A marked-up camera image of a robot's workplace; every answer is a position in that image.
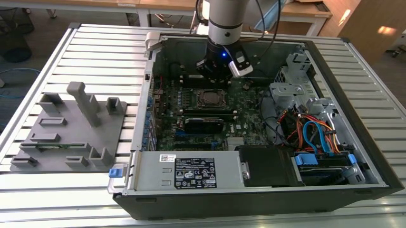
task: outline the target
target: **black mesh trash can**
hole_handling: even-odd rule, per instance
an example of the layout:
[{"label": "black mesh trash can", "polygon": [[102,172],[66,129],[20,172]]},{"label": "black mesh trash can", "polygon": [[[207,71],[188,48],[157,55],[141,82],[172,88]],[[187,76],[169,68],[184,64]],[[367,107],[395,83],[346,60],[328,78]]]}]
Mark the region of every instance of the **black mesh trash can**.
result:
[{"label": "black mesh trash can", "polygon": [[17,23],[17,31],[28,34],[33,31],[33,24],[22,8],[0,7],[0,19]]},{"label": "black mesh trash can", "polygon": [[17,63],[32,55],[24,35],[17,31],[17,23],[0,20],[0,56],[5,61]]}]

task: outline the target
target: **blue cable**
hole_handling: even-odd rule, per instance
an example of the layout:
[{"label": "blue cable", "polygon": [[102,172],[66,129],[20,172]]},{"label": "blue cable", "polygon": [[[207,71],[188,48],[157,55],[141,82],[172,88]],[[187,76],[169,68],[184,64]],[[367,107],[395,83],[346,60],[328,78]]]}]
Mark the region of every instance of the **blue cable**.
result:
[{"label": "blue cable", "polygon": [[324,141],[324,134],[323,134],[323,130],[322,130],[322,126],[318,124],[318,122],[314,122],[314,121],[308,121],[307,123],[304,123],[304,126],[303,126],[303,138],[304,138],[304,141],[307,142],[307,144],[311,146],[311,148],[315,150],[315,153],[318,152],[318,148],[316,146],[309,142],[309,140],[307,139],[307,126],[314,123],[316,128],[318,128],[318,134],[319,134],[319,141],[322,143],[322,147],[323,147],[323,151],[326,153],[330,153],[330,147]]},{"label": "blue cable", "polygon": [[40,71],[36,70],[36,69],[32,69],[32,68],[14,68],[14,69],[8,69],[8,70],[1,71],[0,74],[2,74],[2,73],[5,73],[5,72],[9,72],[9,71],[12,71],[12,70],[32,70],[32,71],[34,71],[34,72],[37,73],[37,75],[40,74]]},{"label": "blue cable", "polygon": [[21,97],[25,97],[25,96],[4,96],[4,95],[0,95],[0,97],[16,99],[16,98],[21,98]]}]

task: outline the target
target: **motherboard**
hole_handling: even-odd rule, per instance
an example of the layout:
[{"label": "motherboard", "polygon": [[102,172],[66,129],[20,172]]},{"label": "motherboard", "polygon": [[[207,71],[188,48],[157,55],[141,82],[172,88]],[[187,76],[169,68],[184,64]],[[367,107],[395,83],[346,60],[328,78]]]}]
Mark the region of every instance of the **motherboard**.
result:
[{"label": "motherboard", "polygon": [[245,79],[232,79],[220,89],[184,84],[179,80],[156,83],[159,151],[227,151],[241,144],[268,144],[257,111],[267,86],[252,87]]}]

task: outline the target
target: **white table leg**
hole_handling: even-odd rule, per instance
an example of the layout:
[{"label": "white table leg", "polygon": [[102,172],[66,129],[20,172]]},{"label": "white table leg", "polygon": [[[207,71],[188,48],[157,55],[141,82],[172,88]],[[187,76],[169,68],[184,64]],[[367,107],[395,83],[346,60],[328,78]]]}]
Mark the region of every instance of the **white table leg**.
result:
[{"label": "white table leg", "polygon": [[305,36],[316,37],[322,27],[324,25],[326,18],[315,18],[315,22],[311,24]]},{"label": "white table leg", "polygon": [[149,20],[149,11],[148,9],[137,9],[139,14],[139,26],[141,27],[151,27],[151,20]]},{"label": "white table leg", "polygon": [[48,12],[48,15],[49,15],[49,18],[56,18],[56,10],[54,9],[46,9],[46,12]]}]

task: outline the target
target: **black plastic cover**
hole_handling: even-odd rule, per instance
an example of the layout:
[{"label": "black plastic cover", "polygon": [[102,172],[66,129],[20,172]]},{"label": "black plastic cover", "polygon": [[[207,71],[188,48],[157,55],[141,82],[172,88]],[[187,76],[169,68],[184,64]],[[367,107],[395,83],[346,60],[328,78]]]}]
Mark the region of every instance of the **black plastic cover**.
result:
[{"label": "black plastic cover", "polygon": [[291,150],[279,146],[240,146],[240,161],[247,163],[245,187],[301,186],[293,171]]}]

